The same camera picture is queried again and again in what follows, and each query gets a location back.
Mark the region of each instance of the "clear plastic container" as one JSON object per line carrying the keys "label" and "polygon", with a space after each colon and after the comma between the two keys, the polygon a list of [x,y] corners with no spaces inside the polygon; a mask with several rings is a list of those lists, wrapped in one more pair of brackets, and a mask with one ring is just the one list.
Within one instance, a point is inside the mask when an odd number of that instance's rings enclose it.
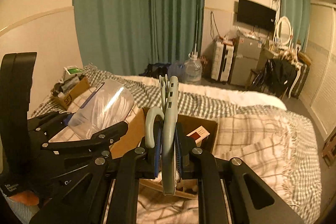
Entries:
{"label": "clear plastic container", "polygon": [[183,71],[184,71],[184,62],[176,61],[174,64],[170,65],[167,75],[168,79],[172,76],[176,76],[179,82],[183,82]]}
{"label": "clear plastic container", "polygon": [[189,60],[184,63],[184,83],[200,85],[202,78],[201,60],[195,54],[189,54]]}
{"label": "clear plastic container", "polygon": [[115,80],[106,79],[72,116],[68,126],[82,140],[124,121],[134,105],[130,91]]}

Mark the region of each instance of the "hand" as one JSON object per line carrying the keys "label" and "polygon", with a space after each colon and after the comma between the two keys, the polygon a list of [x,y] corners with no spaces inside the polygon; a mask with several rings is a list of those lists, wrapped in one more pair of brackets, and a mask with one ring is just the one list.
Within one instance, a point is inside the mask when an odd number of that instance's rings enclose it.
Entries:
{"label": "hand", "polygon": [[11,200],[23,203],[27,206],[34,206],[39,204],[39,198],[31,191],[24,191],[10,197]]}

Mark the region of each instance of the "wall-mounted tv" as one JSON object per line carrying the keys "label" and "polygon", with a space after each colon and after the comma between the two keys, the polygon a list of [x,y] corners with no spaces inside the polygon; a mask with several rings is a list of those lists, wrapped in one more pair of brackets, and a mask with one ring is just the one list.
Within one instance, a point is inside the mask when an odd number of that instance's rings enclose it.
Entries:
{"label": "wall-mounted tv", "polygon": [[237,21],[272,32],[276,10],[250,0],[239,0]]}

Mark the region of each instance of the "open cardboard box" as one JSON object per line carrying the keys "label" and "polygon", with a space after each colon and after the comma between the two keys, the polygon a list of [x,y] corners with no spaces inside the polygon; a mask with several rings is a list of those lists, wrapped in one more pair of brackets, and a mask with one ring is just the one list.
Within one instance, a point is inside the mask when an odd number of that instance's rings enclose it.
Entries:
{"label": "open cardboard box", "polygon": [[[112,148],[111,153],[113,158],[122,157],[127,151],[137,147],[142,137],[145,136],[145,120],[148,112],[148,108],[142,108],[136,114],[134,119],[128,125],[128,131],[120,141],[116,142]],[[201,148],[213,151],[215,138],[218,132],[218,123],[216,121],[210,121],[185,115],[178,115],[177,122],[180,122],[183,126],[184,133],[187,135],[195,129],[203,126],[210,135],[202,141]],[[162,192],[162,185],[151,180],[141,179],[140,183],[152,189]],[[176,196],[182,198],[197,198],[196,195],[176,190]]]}
{"label": "open cardboard box", "polygon": [[80,82],[75,85],[67,94],[62,97],[53,96],[53,99],[65,110],[68,110],[69,106],[78,96],[90,88],[87,77],[83,77]]}

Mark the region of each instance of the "black bag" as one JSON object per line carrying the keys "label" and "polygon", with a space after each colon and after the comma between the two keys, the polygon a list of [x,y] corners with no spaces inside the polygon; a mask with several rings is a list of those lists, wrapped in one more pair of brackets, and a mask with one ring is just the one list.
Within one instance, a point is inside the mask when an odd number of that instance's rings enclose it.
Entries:
{"label": "black bag", "polygon": [[156,64],[148,64],[144,73],[139,74],[139,76],[147,76],[159,79],[159,76],[165,76],[168,74],[168,68],[170,67],[170,63],[156,63]]}
{"label": "black bag", "polygon": [[255,90],[266,85],[271,93],[280,97],[288,87],[293,85],[295,78],[295,66],[287,60],[268,59],[265,68],[253,80],[251,89]]}

